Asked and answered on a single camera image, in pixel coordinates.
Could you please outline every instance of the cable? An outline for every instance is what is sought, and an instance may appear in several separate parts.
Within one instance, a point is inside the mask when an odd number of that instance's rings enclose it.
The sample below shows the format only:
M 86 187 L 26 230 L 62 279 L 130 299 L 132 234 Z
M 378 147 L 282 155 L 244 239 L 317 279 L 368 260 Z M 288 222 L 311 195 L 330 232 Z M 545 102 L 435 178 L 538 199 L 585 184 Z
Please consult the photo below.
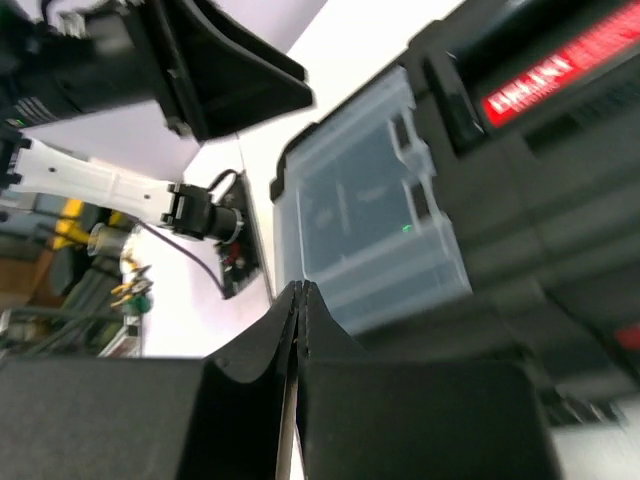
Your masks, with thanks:
M 213 283 L 215 284 L 216 288 L 218 289 L 218 291 L 220 292 L 220 295 L 222 295 L 222 298 L 224 298 L 225 300 L 227 298 L 229 298 L 230 296 L 225 292 L 224 288 L 222 288 L 222 284 L 220 283 L 220 280 L 218 280 L 218 277 L 216 277 L 216 275 L 213 273 L 213 271 L 202 261 L 200 260 L 198 257 L 196 257 L 193 253 L 191 253 L 189 250 L 187 250 L 186 248 L 178 245 L 176 242 L 174 242 L 173 240 L 168 239 L 167 237 L 165 237 L 164 235 L 161 235 L 160 233 L 156 232 L 153 228 L 151 228 L 149 225 L 147 225 L 146 223 L 140 222 L 138 221 L 138 225 L 140 225 L 141 228 L 143 228 L 144 230 L 146 230 L 147 232 L 149 232 L 150 234 L 152 234 L 153 236 L 159 238 L 160 240 L 162 240 L 163 242 L 165 242 L 166 244 L 172 246 L 173 248 L 175 248 L 176 250 L 178 250 L 180 253 L 182 253 L 183 255 L 185 255 L 186 257 L 190 258 L 192 261 L 194 261 L 195 263 L 197 263 L 204 271 L 205 273 L 209 276 L 209 278 L 211 278 L 211 280 L 213 281 Z
M 79 317 L 84 318 L 87 316 L 91 316 L 93 319 L 100 320 L 103 322 L 118 321 L 118 317 L 113 315 L 94 315 L 93 313 L 85 314 L 85 313 L 79 313 L 78 311 L 75 311 L 75 310 L 62 309 L 62 308 L 26 306 L 26 307 L 8 308 L 7 310 L 11 312 L 11 315 L 18 315 L 18 316 L 21 315 L 21 316 L 29 316 L 29 317 L 32 317 L 32 316 L 48 317 L 48 318 L 61 319 L 61 320 L 67 320 L 67 321 L 73 320 Z
M 60 330 L 58 330 L 55 333 L 52 333 L 51 335 L 49 335 L 49 337 L 47 337 L 45 340 L 43 340 L 42 342 L 40 342 L 38 345 L 30 348 L 29 350 L 27 350 L 24 355 L 27 357 L 33 356 L 33 355 L 38 355 L 42 352 L 44 352 L 45 350 L 47 350 L 50 346 L 52 346 L 53 344 L 55 344 L 56 342 L 62 340 L 64 337 L 66 337 L 69 333 L 73 332 L 75 329 L 82 327 L 83 325 L 86 325 L 87 322 L 91 322 L 98 320 L 98 321 L 102 321 L 105 323 L 120 323 L 122 322 L 122 318 L 120 316 L 97 316 L 91 313 L 88 314 L 78 314 L 78 316 L 73 319 L 70 320 L 69 322 L 67 322 L 64 327 L 62 327 Z
M 106 296 L 104 295 L 104 290 L 102 289 L 103 285 L 99 284 L 97 286 L 97 291 L 96 291 L 96 295 L 99 295 L 100 293 L 102 293 L 102 297 L 98 297 L 101 298 L 100 301 L 98 301 L 97 303 L 94 303 L 93 299 L 92 301 L 88 302 L 84 308 L 87 309 L 87 313 L 86 313 L 86 317 L 87 317 L 87 321 L 80 323 L 77 325 L 76 328 L 70 330 L 69 332 L 67 332 L 63 337 L 61 337 L 60 339 L 58 339 L 56 342 L 54 342 L 53 344 L 49 345 L 46 349 L 50 349 L 50 348 L 59 348 L 59 347 L 68 347 L 71 346 L 74 342 L 74 340 L 77 340 L 77 338 L 81 335 L 84 334 L 84 332 L 86 331 L 87 328 L 89 328 L 92 325 L 95 325 L 96 323 L 102 323 L 104 325 L 107 324 L 116 324 L 116 325 L 122 325 L 123 324 L 123 319 L 122 316 L 120 315 L 113 315 L 111 314 L 111 312 L 109 311 L 109 313 L 104 313 L 104 314 L 100 314 L 98 312 L 103 311 L 103 310 L 107 310 L 107 306 L 105 304 L 107 304 L 107 302 L 111 299 L 111 292 L 109 290 L 107 290 L 106 292 Z
M 57 220 L 66 220 L 66 221 L 71 221 L 71 222 L 77 222 L 79 220 L 79 217 L 60 215 L 59 213 L 56 213 L 56 212 L 49 212 L 47 210 L 37 210 L 37 209 L 25 210 L 24 212 L 17 212 L 14 215 L 15 216 L 40 215 L 40 216 L 43 216 L 43 217 L 55 218 Z M 11 220 L 11 218 L 14 215 L 12 215 L 11 213 L 7 212 L 6 210 L 0 210 L 0 223 L 8 222 L 9 220 Z
M 211 182 L 211 184 L 209 185 L 209 188 L 207 188 L 207 192 L 209 192 L 209 193 L 213 192 L 216 189 L 216 187 L 218 187 L 218 185 L 220 185 L 225 178 L 227 178 L 227 177 L 229 177 L 231 175 L 234 176 L 233 181 L 235 182 L 236 179 L 238 178 L 239 173 L 237 171 L 233 170 L 232 168 L 228 168 L 226 170 L 223 170 L 220 173 L 220 175 L 218 175 L 216 178 L 213 179 L 213 182 Z

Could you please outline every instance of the red label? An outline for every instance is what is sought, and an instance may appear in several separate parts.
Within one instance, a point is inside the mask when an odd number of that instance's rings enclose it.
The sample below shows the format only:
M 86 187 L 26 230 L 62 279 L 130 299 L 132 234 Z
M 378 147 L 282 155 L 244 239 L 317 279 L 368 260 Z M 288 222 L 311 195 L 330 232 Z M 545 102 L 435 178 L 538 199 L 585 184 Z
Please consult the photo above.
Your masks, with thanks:
M 500 127 L 640 42 L 640 0 L 634 0 L 482 100 Z

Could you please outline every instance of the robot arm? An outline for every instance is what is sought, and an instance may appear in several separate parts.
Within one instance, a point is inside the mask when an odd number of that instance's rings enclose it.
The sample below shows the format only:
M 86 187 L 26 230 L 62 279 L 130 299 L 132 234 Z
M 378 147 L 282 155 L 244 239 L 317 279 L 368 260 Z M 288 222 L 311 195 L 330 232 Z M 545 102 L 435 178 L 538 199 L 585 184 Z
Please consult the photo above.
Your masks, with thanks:
M 0 189 L 76 198 L 197 240 L 232 242 L 243 227 L 241 213 L 215 205 L 206 188 L 82 162 L 6 128 L 0 138 Z

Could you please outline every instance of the black plastic housing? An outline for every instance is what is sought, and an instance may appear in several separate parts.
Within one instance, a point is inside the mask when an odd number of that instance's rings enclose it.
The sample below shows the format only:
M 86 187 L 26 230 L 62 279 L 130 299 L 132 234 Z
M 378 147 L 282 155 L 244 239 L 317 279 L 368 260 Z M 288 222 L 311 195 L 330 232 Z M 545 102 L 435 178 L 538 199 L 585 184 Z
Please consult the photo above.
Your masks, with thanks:
M 370 355 L 308 282 L 292 282 L 261 319 L 202 360 L 2 367 L 7 479 L 288 478 L 285 438 L 295 423 L 309 480 L 562 478 L 521 371 Z M 295 418 L 285 415 L 289 402 Z
M 394 358 L 510 359 L 540 391 L 609 401 L 640 390 L 640 355 L 615 340 L 640 318 L 638 48 L 503 127 L 480 108 L 505 81 L 637 4 L 552 3 L 542 15 L 545 0 L 519 2 L 523 10 L 468 0 L 382 69 L 407 72 L 416 130 L 437 171 L 436 201 L 453 223 L 474 294 L 360 340 Z M 287 152 L 316 126 L 285 148 L 274 202 L 287 188 Z
M 20 132 L 0 126 L 0 192 L 22 180 L 22 175 L 14 172 L 16 157 L 21 148 L 30 146 L 31 141 Z
M 109 0 L 31 44 L 0 77 L 16 128 L 156 100 L 171 130 L 206 141 L 313 102 L 300 65 L 208 0 Z
M 216 251 L 220 259 L 220 276 L 227 292 L 227 298 L 234 297 L 251 285 L 256 276 L 263 272 L 261 265 L 266 265 L 261 242 L 256 228 L 253 202 L 249 194 L 246 176 L 240 173 L 235 181 L 220 198 L 219 206 L 232 213 L 242 214 L 242 226 L 232 242 L 218 242 Z

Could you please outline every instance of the transparent plastic box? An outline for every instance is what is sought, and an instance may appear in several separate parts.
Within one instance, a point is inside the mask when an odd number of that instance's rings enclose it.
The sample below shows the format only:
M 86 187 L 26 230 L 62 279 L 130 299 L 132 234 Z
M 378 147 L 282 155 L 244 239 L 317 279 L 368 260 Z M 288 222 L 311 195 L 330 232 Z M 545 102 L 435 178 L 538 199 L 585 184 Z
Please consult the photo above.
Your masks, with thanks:
M 398 67 L 287 156 L 274 212 L 277 288 L 316 282 L 350 333 L 471 291 L 433 196 L 434 166 L 414 108 Z

